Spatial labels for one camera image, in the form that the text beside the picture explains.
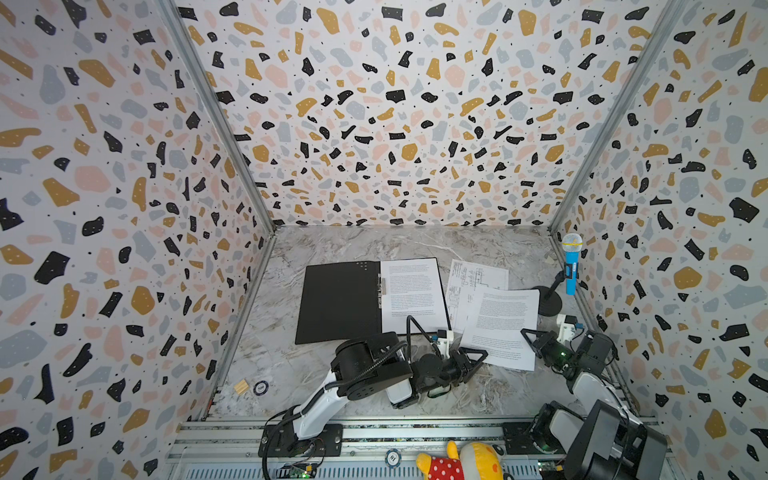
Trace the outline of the orange folder black inside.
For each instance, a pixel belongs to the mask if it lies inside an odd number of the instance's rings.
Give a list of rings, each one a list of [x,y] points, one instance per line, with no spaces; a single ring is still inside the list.
[[[308,266],[295,343],[305,345],[387,333],[381,326],[381,262]]]

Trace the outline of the printed paper sheet top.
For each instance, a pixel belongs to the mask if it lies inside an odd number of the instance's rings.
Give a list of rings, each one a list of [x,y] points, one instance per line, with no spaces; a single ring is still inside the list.
[[[383,332],[404,335],[408,316],[427,333],[450,329],[436,258],[382,261],[380,280]]]

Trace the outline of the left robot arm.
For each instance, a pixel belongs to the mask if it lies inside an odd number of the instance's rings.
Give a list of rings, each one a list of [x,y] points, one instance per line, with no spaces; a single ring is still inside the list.
[[[411,346],[410,339],[394,332],[342,343],[315,393],[267,420],[258,456],[338,457],[343,426],[331,419],[348,403],[380,392],[395,409],[416,404],[424,396],[438,398],[467,383],[488,357],[487,351],[471,347],[444,355],[435,346],[434,353],[413,360]]]

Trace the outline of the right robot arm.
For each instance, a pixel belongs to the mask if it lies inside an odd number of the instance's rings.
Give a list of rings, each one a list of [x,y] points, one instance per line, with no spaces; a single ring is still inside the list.
[[[523,329],[521,334],[585,410],[579,414],[555,401],[543,405],[528,429],[534,446],[543,453],[563,451],[567,479],[659,479],[666,437],[634,415],[602,376],[617,358],[614,342],[589,331],[572,349],[554,331]]]

